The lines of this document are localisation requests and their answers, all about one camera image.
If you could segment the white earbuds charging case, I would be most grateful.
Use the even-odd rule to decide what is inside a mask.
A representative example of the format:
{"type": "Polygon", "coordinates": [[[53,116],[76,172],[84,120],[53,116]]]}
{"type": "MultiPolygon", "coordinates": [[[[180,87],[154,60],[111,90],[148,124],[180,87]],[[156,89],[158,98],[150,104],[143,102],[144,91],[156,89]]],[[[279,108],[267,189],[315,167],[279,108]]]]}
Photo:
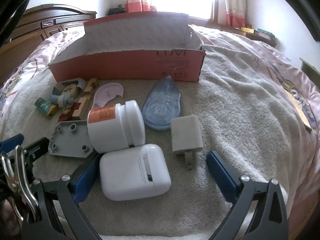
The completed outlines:
{"type": "Polygon", "coordinates": [[[171,187],[163,151],[155,144],[104,154],[100,180],[105,197],[114,201],[159,196],[171,187]]]}

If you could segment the round wooden chess piece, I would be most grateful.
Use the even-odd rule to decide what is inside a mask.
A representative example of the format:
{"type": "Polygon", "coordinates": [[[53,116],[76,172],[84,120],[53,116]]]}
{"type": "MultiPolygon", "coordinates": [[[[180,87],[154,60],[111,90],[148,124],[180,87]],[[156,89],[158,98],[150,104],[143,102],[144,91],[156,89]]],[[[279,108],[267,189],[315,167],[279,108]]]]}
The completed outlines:
{"type": "Polygon", "coordinates": [[[75,84],[68,85],[64,88],[64,90],[61,92],[59,99],[65,100],[65,101],[72,101],[76,98],[78,94],[78,89],[75,84]]]}

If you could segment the wooden window cabinet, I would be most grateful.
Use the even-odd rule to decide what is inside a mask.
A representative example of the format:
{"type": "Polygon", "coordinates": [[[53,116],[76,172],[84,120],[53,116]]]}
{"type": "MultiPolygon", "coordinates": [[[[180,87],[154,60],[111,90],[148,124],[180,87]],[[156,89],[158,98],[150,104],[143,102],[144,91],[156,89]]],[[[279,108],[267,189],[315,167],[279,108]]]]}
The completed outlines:
{"type": "Polygon", "coordinates": [[[272,46],[273,48],[277,45],[275,39],[269,40],[268,38],[259,36],[257,33],[248,33],[248,32],[242,31],[241,29],[237,29],[237,28],[233,28],[233,27],[230,27],[227,25],[215,23],[211,20],[189,17],[189,24],[198,25],[198,26],[202,26],[202,27],[206,27],[206,28],[210,28],[210,29],[217,29],[220,31],[226,31],[228,33],[233,33],[233,34],[245,36],[253,41],[264,42],[264,43],[272,46]]]}

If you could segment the green lighter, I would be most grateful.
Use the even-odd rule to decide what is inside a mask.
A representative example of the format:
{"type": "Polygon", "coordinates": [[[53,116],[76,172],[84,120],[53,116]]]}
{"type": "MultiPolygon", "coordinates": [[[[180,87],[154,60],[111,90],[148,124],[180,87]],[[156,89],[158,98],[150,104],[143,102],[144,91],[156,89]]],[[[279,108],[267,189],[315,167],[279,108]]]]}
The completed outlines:
{"type": "Polygon", "coordinates": [[[42,113],[44,116],[46,116],[49,119],[52,118],[59,110],[58,105],[53,104],[42,97],[39,97],[35,101],[34,105],[40,113],[42,113]]]}

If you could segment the small red toy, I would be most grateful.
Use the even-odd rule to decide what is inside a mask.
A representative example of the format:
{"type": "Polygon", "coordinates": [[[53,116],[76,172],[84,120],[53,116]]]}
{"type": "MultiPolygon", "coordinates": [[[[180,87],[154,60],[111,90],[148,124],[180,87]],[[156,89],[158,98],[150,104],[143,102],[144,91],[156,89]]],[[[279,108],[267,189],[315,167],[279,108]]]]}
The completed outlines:
{"type": "Polygon", "coordinates": [[[66,107],[63,110],[63,113],[59,116],[58,122],[71,121],[73,119],[72,116],[74,111],[79,109],[79,106],[79,103],[74,102],[72,105],[66,107]]]}

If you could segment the right pink white curtain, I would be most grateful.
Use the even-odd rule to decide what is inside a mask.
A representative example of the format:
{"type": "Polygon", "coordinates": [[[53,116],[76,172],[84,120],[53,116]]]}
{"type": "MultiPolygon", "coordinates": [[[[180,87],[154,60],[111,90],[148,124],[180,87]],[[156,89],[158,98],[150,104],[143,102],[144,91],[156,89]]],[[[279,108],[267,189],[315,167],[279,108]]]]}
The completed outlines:
{"type": "Polygon", "coordinates": [[[235,28],[245,27],[247,0],[225,0],[225,4],[227,25],[235,28]]]}

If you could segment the red cardboard shoe box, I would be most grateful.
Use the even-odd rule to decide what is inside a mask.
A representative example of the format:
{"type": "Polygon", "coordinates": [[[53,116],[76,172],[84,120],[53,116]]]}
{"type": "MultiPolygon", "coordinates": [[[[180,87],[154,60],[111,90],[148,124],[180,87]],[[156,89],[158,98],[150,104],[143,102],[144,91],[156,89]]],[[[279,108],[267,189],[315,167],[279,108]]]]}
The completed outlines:
{"type": "Polygon", "coordinates": [[[49,64],[56,81],[159,80],[197,82],[203,42],[188,24],[189,16],[173,12],[132,12],[84,23],[85,34],[49,64]]]}

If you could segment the white USB wall charger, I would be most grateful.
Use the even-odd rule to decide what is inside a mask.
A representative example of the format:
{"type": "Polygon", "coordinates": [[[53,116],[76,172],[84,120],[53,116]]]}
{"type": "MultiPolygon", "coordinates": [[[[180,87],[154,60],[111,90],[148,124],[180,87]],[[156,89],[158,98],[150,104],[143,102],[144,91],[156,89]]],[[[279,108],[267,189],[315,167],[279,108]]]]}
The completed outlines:
{"type": "Polygon", "coordinates": [[[184,155],[188,170],[194,168],[194,153],[203,149],[200,122],[196,115],[171,119],[171,144],[175,155],[184,155]]]}

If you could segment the yellow box on cabinet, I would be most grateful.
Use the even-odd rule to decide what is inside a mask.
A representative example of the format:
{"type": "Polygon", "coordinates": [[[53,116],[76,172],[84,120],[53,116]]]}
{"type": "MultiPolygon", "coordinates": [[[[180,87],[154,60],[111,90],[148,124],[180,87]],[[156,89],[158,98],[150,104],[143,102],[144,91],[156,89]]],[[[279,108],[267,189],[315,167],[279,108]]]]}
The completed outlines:
{"type": "Polygon", "coordinates": [[[255,30],[251,29],[251,28],[241,27],[241,31],[246,32],[246,33],[255,34],[255,30]]]}

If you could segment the grey plastic plate with studs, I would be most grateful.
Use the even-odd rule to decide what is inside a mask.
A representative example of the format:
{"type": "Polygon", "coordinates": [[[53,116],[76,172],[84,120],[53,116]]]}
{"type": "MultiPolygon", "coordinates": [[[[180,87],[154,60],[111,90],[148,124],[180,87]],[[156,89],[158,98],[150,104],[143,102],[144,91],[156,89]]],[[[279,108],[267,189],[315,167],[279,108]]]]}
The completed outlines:
{"type": "Polygon", "coordinates": [[[87,121],[59,122],[50,139],[48,151],[51,155],[62,157],[87,158],[93,152],[87,121]]]}

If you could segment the white jar orange label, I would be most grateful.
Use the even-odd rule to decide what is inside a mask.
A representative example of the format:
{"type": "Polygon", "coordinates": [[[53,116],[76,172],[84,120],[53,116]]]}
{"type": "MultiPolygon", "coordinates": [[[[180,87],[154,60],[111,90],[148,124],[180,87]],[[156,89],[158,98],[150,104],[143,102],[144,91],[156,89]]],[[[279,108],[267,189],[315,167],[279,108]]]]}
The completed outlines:
{"type": "Polygon", "coordinates": [[[145,144],[143,116],[135,100],[90,110],[87,130],[98,153],[145,144]]]}

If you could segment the pale pink curved piece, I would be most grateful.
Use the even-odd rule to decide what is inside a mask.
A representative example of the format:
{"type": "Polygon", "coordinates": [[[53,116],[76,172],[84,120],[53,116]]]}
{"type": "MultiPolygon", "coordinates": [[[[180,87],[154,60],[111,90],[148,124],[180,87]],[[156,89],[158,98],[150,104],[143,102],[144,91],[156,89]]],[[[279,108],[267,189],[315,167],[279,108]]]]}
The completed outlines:
{"type": "Polygon", "coordinates": [[[107,83],[97,89],[94,94],[92,109],[106,106],[106,104],[117,96],[123,97],[124,88],[119,83],[107,83]]]}

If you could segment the cream terry towel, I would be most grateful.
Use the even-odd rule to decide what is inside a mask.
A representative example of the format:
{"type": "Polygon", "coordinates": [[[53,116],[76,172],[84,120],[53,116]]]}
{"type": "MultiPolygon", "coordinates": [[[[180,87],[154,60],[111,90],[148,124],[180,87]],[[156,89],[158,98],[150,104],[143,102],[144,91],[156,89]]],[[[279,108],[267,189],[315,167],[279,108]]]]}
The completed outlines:
{"type": "Polygon", "coordinates": [[[217,150],[239,172],[257,181],[279,180],[298,235],[319,199],[319,128],[306,131],[281,82],[297,87],[315,118],[319,91],[280,52],[228,33],[204,33],[206,57],[197,83],[179,83],[182,114],[199,118],[203,150],[185,168],[171,150],[170,132],[146,130],[160,146],[171,176],[161,196],[128,202],[108,200],[96,183],[81,204],[103,239],[208,239],[230,209],[210,176],[206,153],[217,150]]]}

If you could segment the blue correction tape dispenser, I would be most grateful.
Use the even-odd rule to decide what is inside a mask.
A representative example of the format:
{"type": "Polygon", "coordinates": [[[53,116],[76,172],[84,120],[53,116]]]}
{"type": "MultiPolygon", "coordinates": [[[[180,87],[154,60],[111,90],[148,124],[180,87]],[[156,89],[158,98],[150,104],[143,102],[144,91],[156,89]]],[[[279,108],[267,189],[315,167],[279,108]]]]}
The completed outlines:
{"type": "Polygon", "coordinates": [[[171,75],[159,80],[143,106],[142,115],[146,126],[157,131],[170,129],[170,122],[181,112],[181,94],[171,75]]]}

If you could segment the dark bag on cabinet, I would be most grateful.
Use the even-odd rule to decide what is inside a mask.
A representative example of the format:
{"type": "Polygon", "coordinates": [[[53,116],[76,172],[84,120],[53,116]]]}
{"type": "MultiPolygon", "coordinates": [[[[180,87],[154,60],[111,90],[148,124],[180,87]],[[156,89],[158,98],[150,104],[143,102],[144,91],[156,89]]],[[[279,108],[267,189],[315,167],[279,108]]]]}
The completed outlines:
{"type": "Polygon", "coordinates": [[[118,5],[117,7],[110,8],[107,12],[107,16],[125,13],[125,7],[123,5],[118,5]]]}

